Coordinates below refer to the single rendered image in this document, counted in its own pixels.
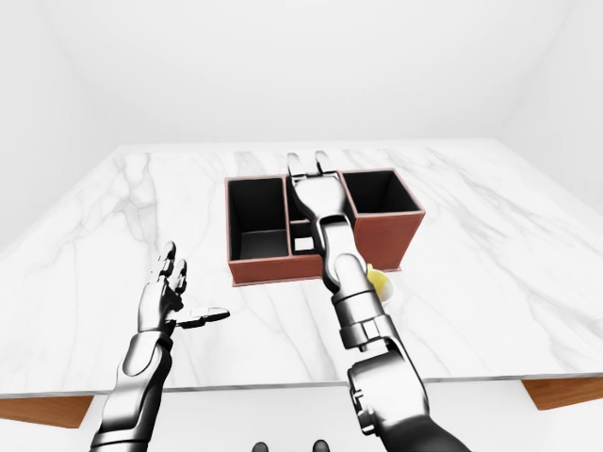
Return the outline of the brown wooden table support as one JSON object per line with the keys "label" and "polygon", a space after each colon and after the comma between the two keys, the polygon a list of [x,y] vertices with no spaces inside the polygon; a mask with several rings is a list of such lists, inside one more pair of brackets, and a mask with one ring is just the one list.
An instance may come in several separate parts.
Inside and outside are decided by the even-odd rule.
{"label": "brown wooden table support", "polygon": [[93,395],[0,398],[0,419],[79,428],[93,399]]}
{"label": "brown wooden table support", "polygon": [[522,384],[539,411],[603,398],[603,377],[524,379]]}

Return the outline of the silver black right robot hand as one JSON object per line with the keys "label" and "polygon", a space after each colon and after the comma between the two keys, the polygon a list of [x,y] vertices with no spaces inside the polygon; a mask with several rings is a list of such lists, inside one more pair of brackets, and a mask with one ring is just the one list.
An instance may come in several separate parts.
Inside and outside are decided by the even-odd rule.
{"label": "silver black right robot hand", "polygon": [[287,155],[287,169],[294,191],[294,201],[311,222],[346,216],[347,195],[336,167],[323,151],[315,152],[318,172],[305,170],[296,153]]}

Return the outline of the yellow and white small object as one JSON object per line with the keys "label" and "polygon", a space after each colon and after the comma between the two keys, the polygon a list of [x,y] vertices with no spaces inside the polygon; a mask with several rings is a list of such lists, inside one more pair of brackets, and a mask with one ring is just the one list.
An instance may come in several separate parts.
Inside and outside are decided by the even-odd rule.
{"label": "yellow and white small object", "polygon": [[373,285],[379,301],[385,304],[394,294],[394,284],[383,271],[367,264],[367,279]]}

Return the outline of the red-brown desk caddy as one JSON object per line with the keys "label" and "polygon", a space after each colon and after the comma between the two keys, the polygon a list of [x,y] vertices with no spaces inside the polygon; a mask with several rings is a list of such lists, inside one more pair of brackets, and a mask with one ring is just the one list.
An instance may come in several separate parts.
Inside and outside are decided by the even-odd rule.
{"label": "red-brown desk caddy", "polygon": [[[343,171],[345,213],[364,260],[383,271],[400,262],[425,210],[394,169]],[[322,259],[285,175],[225,182],[227,252],[234,284],[315,279]]]}

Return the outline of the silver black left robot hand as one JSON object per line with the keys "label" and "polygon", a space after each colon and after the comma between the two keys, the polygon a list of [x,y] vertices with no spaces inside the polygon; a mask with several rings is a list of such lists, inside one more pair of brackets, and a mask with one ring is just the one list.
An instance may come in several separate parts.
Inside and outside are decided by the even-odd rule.
{"label": "silver black left robot hand", "polygon": [[175,328],[200,328],[230,316],[221,307],[185,308],[187,261],[176,260],[176,245],[168,241],[150,270],[139,302],[138,332],[162,331],[172,335]]}

